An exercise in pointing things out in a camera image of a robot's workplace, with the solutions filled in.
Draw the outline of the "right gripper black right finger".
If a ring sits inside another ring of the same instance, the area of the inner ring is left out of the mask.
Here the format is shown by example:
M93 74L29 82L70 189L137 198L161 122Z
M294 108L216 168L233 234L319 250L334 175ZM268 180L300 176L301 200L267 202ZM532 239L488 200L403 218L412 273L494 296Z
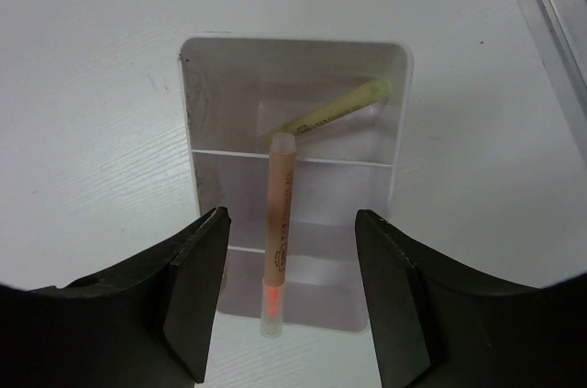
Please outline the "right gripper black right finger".
M480 272L371 210L355 235L385 387L583 387L586 278L544 288Z

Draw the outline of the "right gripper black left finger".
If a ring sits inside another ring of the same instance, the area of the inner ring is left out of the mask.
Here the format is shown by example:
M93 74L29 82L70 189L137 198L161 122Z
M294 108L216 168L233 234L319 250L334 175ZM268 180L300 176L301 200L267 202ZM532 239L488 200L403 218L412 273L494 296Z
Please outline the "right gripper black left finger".
M205 378L230 218L65 287L1 289L4 387L193 387Z

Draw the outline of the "orange highlighter pen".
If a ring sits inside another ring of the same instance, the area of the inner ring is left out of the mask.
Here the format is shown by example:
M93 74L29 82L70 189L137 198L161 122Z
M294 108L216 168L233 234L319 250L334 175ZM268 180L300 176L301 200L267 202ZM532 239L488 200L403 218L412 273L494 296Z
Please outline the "orange highlighter pen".
M274 134L269 154L267 233L260 314L260 333L265 338L277 338L282 334L295 163L295 136L282 132Z

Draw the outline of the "yellow highlighter pen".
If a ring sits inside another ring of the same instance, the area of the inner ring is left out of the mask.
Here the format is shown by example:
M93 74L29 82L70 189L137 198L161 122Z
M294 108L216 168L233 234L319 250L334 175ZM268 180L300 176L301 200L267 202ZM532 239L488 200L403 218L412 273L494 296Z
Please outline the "yellow highlighter pen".
M392 85L385 79L369 81L350 93L343 94L336 100L306 112L291 121L277 127L277 132L289 133L296 137L322 127L344 116L350 115L367 106L387 98L392 92Z

